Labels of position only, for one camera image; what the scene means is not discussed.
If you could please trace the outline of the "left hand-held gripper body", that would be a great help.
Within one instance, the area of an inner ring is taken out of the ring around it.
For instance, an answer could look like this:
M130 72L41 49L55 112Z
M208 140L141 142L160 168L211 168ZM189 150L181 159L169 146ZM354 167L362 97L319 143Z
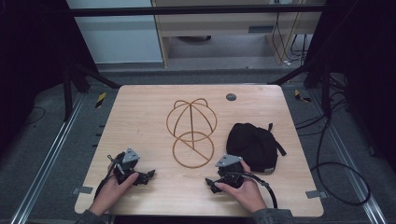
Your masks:
M147 174L134 169L139 159L139 155L130 147L116 157L113 173L119 184L122 184L132 174L138 174L138 178L149 178Z

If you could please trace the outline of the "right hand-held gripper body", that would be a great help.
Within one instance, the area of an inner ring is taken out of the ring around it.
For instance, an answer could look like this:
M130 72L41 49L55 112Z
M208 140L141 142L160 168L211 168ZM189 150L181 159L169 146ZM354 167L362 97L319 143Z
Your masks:
M242 160L239 156L224 154L216 163L220 179L215 183L224 183L235 189L240 188L244 182L245 172L241 164Z

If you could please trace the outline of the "black cap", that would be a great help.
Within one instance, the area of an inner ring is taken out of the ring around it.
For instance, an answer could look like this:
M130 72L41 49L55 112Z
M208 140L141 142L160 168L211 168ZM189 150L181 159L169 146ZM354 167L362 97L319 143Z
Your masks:
M251 123L235 123L227 138L226 152L242 157L251 171L270 175L276 169L278 155L287 155L272 129L272 123L267 129Z

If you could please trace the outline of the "gold wire hat rack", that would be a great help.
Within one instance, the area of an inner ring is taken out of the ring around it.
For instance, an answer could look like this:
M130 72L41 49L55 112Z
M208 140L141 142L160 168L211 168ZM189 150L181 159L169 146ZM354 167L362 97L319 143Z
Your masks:
M174 137L172 155L186 168L208 164L215 153L211 135L218 126L216 112L204 98L177 100L166 118L167 131Z

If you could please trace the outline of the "person's right hand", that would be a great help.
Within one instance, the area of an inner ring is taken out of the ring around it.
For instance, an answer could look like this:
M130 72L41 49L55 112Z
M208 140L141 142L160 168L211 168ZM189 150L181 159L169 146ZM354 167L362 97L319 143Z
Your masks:
M259 187L254 180L245 178L243 184L238 189L225 183L216 183L215 186L234 197L251 214L267 207Z

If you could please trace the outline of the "person's left hand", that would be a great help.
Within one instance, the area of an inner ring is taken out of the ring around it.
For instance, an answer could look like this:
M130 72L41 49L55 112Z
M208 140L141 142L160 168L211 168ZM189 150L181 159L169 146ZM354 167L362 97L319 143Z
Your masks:
M89 207L89 211L97 216L101 216L105 212L109 211L110 208L131 188L137 178L138 174L134 173L121 184L118 183L116 177L109 178L102 186L92 205Z

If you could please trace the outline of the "black metal stand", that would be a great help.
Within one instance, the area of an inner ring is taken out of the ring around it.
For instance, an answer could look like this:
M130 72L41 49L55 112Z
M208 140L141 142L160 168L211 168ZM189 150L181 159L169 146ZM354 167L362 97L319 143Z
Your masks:
M86 79L86 76L92 77L95 80L105 84L109 88L119 89L120 84L113 82L106 77L101 76L98 72L77 63L74 59L66 62L63 70L63 85L64 85L64 121L68 121L73 113L73 98L72 87L74 85L78 92L88 92L91 85Z
M308 63L294 69L285 76L269 82L269 85L283 85L287 81L307 72L304 86L308 89L314 88L321 82L321 109L327 118L332 116L330 103L330 66L326 60L311 60Z

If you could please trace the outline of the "white cabinet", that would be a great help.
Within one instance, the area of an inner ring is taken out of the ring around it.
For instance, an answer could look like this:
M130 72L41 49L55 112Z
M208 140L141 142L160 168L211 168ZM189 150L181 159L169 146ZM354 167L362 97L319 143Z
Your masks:
M152 7L150 0L66 0L71 9ZM153 16L75 17L97 64L161 63Z

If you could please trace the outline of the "black curtain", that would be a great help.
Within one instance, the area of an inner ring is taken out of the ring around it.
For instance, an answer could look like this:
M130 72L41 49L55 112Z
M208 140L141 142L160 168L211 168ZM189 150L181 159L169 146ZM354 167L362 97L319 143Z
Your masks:
M325 56L375 153L396 173L396 0L326 0L307 60Z
M0 0L0 158L33 110L35 97L63 82L49 26L78 63L96 69L76 21L44 15L66 0Z

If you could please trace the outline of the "grey metal table bracket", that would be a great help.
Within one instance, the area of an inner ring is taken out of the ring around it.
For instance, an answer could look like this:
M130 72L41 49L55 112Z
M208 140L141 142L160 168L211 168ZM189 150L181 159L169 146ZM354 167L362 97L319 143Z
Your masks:
M81 186L81 187L75 187L72 190L72 193L75 195L78 194L91 194L92 193L92 187L85 187L85 186Z
M319 199L326 199L328 198L328 194L326 191L320 190L309 190L305 193L308 199L319 198Z

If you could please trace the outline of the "aluminium floor rail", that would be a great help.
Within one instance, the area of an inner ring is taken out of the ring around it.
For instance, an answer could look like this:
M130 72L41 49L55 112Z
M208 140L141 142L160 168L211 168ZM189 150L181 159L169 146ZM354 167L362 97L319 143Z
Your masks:
M336 131L335 126L330 122L325 124L325 126L327 127L326 131L330 135L334 150L340 162L346 166L346 175L348 176L349 182L359 198L359 201L362 203L366 200L366 202L361 206L363 207L367 217L372 224L388 224L382 210L375 200L374 195L371 194L369 196L370 190L368 185L364 182L362 177L358 177L353 173L353 171L358 172L359 168L348 153L347 147L341 139L339 132Z
M41 163L39 170L35 175L30 188L27 190L23 200L15 211L9 224L25 224L33 207L35 206L36 200L40 195L50 171L56 162L59 153L61 152L64 142L70 133L70 130L78 116L78 112L81 108L81 104L85 98L84 93L78 93L75 102L72 104L72 112L69 117L63 121L60 130L57 132L45 159Z

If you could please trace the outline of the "black horizontal frame bar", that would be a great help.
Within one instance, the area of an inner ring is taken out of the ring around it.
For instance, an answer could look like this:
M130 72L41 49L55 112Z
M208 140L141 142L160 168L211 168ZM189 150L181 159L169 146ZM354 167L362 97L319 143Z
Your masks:
M192 7L121 7L121 8L78 8L68 9L64 14L73 17L146 16L187 14L230 14L230 13L277 13L319 12L326 5L235 5L235 6L192 6Z

